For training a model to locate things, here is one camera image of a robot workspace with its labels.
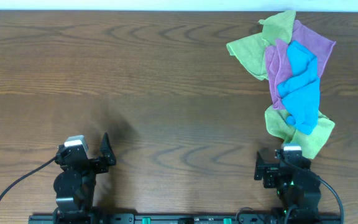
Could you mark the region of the light green microfiber cloth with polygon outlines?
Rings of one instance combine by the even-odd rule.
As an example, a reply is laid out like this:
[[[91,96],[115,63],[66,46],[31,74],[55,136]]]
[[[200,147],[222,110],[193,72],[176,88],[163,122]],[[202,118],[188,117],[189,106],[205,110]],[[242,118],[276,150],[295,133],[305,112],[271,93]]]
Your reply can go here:
[[[317,126],[310,135],[306,135],[285,122],[289,115],[287,110],[275,110],[269,106],[265,111],[267,132],[283,139],[285,144],[298,144],[304,157],[314,159],[328,141],[335,123],[319,112]]]

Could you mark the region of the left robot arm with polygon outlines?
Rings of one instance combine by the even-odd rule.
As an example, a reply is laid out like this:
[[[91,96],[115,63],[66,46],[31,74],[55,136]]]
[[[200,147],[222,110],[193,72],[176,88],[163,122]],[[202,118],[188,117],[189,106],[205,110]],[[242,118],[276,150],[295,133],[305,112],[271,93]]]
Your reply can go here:
[[[99,147],[102,155],[88,158],[88,145],[83,135],[71,136],[58,147],[55,163],[63,170],[53,183],[57,209],[54,223],[107,223],[103,212],[93,206],[96,176],[116,165],[108,133]]]

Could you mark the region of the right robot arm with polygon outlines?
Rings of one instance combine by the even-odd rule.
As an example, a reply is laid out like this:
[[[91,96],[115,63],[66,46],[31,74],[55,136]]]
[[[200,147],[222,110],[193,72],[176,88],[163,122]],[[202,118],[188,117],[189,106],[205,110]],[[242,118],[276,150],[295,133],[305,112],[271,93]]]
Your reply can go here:
[[[285,146],[275,151],[277,163],[268,163],[257,153],[254,179],[266,189],[275,189],[282,203],[272,209],[264,223],[318,223],[321,198],[320,181],[310,171],[311,161],[300,146]]]

